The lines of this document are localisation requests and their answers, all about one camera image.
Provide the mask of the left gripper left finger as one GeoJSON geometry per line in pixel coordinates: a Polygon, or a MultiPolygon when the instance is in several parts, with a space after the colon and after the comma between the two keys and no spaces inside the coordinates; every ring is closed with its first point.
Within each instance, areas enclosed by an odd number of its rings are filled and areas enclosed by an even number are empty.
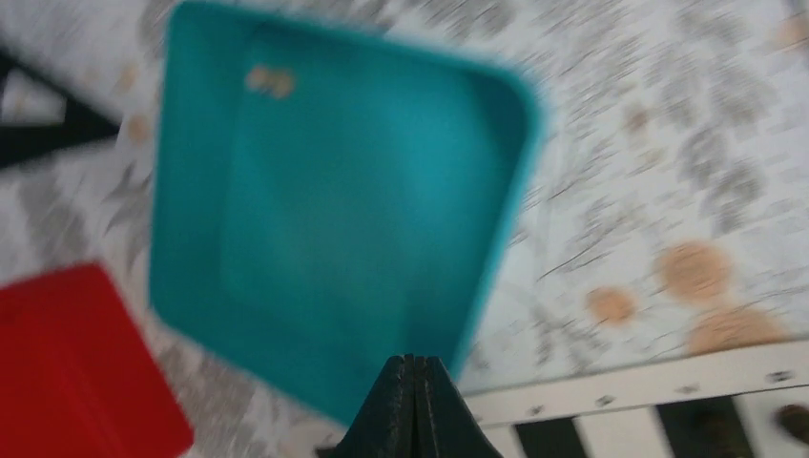
{"type": "Polygon", "coordinates": [[[415,358],[389,358],[331,458],[406,458],[412,455],[415,358]]]}

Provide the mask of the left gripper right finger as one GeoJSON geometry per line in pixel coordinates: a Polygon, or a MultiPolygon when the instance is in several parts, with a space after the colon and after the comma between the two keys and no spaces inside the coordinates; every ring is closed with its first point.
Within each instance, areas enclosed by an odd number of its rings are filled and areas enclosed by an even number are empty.
{"type": "Polygon", "coordinates": [[[414,455],[500,458],[437,357],[415,359],[414,455]]]}

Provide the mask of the teal tray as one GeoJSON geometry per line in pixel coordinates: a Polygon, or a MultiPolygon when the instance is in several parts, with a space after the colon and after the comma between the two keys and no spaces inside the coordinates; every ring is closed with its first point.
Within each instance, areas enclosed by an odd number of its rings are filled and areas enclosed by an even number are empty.
{"type": "Polygon", "coordinates": [[[348,425],[391,356],[461,373],[548,127],[515,71],[181,2],[167,27],[150,303],[348,425]],[[295,91],[248,90],[257,64],[289,70],[295,91]]]}

